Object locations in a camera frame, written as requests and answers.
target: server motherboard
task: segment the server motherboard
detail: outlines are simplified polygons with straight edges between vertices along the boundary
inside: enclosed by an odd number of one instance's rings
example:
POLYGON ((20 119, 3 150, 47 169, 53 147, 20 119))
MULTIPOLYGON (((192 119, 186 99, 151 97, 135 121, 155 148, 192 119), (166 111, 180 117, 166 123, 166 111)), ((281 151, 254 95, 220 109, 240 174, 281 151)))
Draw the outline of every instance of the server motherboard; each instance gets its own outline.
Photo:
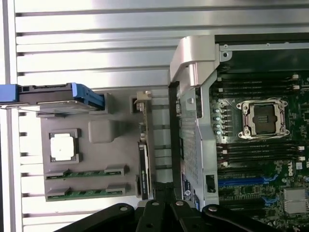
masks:
POLYGON ((218 73, 210 105, 220 205, 309 226, 309 72, 218 73))

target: blue plastic latch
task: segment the blue plastic latch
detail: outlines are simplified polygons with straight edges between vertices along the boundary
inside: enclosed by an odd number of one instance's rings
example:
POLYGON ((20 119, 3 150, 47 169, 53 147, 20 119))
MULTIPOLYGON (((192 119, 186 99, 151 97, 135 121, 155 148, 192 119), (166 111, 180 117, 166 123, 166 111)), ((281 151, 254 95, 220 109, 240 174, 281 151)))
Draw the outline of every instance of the blue plastic latch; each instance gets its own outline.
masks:
POLYGON ((0 102, 17 102, 18 85, 0 85, 0 102))
POLYGON ((71 83, 71 85, 74 98, 82 98, 85 104, 89 104, 91 102, 100 106, 102 109, 105 108, 105 101, 103 96, 98 95, 82 84, 71 83))

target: blue pcie slot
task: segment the blue pcie slot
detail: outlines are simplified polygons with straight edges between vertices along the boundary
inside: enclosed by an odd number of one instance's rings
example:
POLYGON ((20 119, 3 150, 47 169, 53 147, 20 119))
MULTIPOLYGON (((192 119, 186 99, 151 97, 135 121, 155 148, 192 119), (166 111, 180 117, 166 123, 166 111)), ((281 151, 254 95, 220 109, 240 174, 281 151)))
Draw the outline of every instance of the blue pcie slot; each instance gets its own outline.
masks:
POLYGON ((226 179, 219 180, 219 187, 227 187, 227 186, 241 186, 241 185, 262 185, 264 184, 264 178, 237 178, 237 179, 226 179))

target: cpu socket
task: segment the cpu socket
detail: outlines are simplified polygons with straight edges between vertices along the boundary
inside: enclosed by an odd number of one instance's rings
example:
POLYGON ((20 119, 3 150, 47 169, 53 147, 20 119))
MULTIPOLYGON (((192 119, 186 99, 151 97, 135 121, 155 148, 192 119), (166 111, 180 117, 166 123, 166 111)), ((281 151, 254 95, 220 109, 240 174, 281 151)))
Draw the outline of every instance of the cpu socket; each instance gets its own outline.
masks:
POLYGON ((281 99, 243 101, 237 104, 242 111, 242 139, 281 138, 290 134, 285 125, 284 109, 288 105, 281 99))

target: white sticker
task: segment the white sticker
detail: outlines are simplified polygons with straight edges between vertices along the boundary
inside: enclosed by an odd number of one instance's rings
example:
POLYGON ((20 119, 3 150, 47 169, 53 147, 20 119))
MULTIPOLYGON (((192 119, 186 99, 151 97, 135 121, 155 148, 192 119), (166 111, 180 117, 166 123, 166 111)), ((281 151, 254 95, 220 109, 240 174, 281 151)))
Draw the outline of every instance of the white sticker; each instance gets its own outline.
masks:
POLYGON ((296 163, 296 170, 301 170, 301 169, 303 169, 303 163, 297 162, 296 163))

